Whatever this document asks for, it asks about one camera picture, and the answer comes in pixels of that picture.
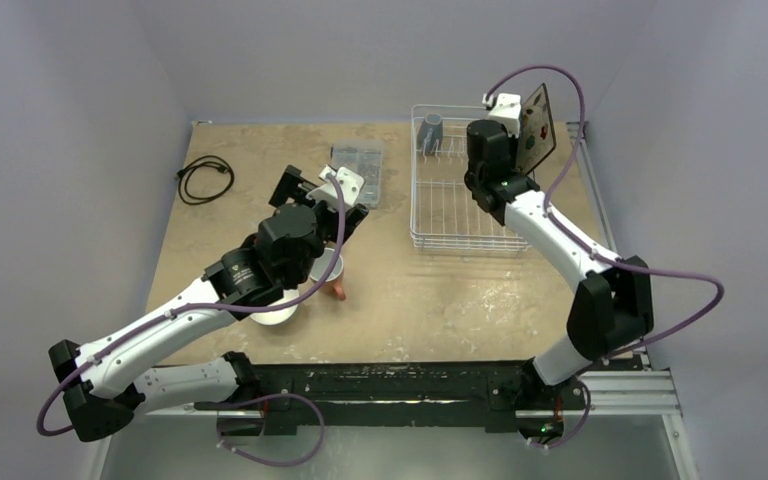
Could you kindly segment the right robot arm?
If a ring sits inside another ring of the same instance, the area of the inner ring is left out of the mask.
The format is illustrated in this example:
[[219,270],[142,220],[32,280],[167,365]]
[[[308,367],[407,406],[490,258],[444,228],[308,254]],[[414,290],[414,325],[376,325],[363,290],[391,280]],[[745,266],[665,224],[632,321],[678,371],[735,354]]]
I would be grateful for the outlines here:
[[464,183],[477,205],[536,248],[574,293],[564,334],[522,367],[524,399],[544,407],[562,383],[652,331],[651,280],[642,259],[619,258],[558,213],[515,168],[511,144],[501,123],[470,122]]

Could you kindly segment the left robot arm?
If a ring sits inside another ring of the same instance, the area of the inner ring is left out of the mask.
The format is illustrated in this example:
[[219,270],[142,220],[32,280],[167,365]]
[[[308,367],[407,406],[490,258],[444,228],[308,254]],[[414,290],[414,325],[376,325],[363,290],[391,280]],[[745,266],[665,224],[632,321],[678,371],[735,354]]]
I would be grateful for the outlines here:
[[324,167],[319,177],[316,186],[287,166],[269,200],[273,213],[183,291],[114,333],[53,345],[48,355],[59,384],[38,414],[38,433],[73,432],[82,442],[94,442],[139,414],[183,403],[252,405],[258,382],[242,354],[201,365],[159,363],[252,314],[302,302],[284,295],[308,280],[327,244],[342,245],[369,213],[358,200],[361,175]]

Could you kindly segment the square floral plate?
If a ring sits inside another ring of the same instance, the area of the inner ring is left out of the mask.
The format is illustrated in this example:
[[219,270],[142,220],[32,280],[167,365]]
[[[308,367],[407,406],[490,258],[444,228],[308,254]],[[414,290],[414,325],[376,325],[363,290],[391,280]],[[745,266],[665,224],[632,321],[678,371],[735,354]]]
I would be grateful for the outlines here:
[[549,93],[542,83],[521,103],[521,132],[516,166],[524,175],[531,175],[557,147]]

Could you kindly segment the grey printed mug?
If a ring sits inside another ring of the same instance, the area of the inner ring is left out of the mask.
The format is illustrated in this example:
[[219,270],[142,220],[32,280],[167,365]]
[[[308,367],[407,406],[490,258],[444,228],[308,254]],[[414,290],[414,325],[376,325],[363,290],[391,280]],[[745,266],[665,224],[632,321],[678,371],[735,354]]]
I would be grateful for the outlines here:
[[444,140],[443,119],[437,113],[427,114],[421,121],[416,135],[416,148],[424,156],[436,155]]

